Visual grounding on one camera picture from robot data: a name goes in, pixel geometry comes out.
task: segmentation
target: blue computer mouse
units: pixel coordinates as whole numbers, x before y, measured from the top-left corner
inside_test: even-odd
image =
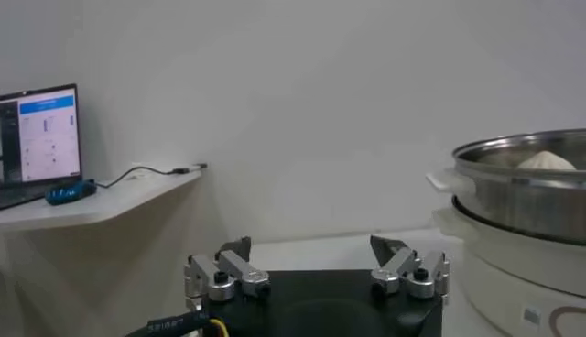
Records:
[[[45,200],[53,205],[62,205],[81,200],[87,196],[94,194],[97,190],[95,181],[82,180],[72,184],[61,185],[49,190],[45,193]]]

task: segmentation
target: cable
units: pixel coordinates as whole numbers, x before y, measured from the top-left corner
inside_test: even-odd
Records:
[[[211,319],[210,323],[215,325],[222,332],[222,337],[230,337],[230,334],[228,333],[228,328],[226,328],[226,324],[224,324],[223,321]]]
[[[109,189],[109,188],[113,187],[113,185],[117,184],[122,179],[124,179],[127,175],[129,175],[130,173],[132,173],[132,172],[134,172],[134,171],[136,171],[138,169],[146,169],[146,170],[149,170],[151,172],[155,172],[155,173],[160,174],[160,175],[170,176],[172,174],[186,174],[186,173],[190,173],[190,172],[192,172],[194,170],[206,169],[207,167],[208,167],[208,164],[201,163],[201,164],[196,165],[194,168],[174,168],[171,171],[166,171],[165,172],[165,171],[158,170],[156,168],[150,168],[148,166],[136,166],[136,167],[133,167],[133,168],[129,169],[128,171],[126,171],[125,173],[123,173],[122,176],[118,177],[116,180],[110,182],[107,185],[103,185],[103,184],[100,184],[98,182],[95,182],[94,184],[95,184],[95,186],[101,187],[103,189]]]
[[[145,327],[125,337],[178,337],[197,331],[210,324],[210,316],[204,312],[188,312],[179,316],[149,321]]]

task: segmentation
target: wall-mounted shelf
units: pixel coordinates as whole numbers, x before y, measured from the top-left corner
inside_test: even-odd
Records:
[[[61,206],[50,206],[45,200],[32,201],[0,211],[0,232],[100,223],[188,184],[200,175],[199,171],[193,171],[123,180],[111,189],[98,189],[91,197]]]

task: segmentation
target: laptop keyboard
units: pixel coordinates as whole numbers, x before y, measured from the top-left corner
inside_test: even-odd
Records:
[[[45,196],[45,192],[51,187],[51,185],[41,185],[21,189],[0,190],[0,210],[40,199]]]

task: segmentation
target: white electric cooker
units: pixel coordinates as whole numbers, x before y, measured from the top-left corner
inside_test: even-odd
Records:
[[[463,289],[486,319],[513,336],[586,335],[586,247],[513,234],[455,208],[433,219],[464,241]]]

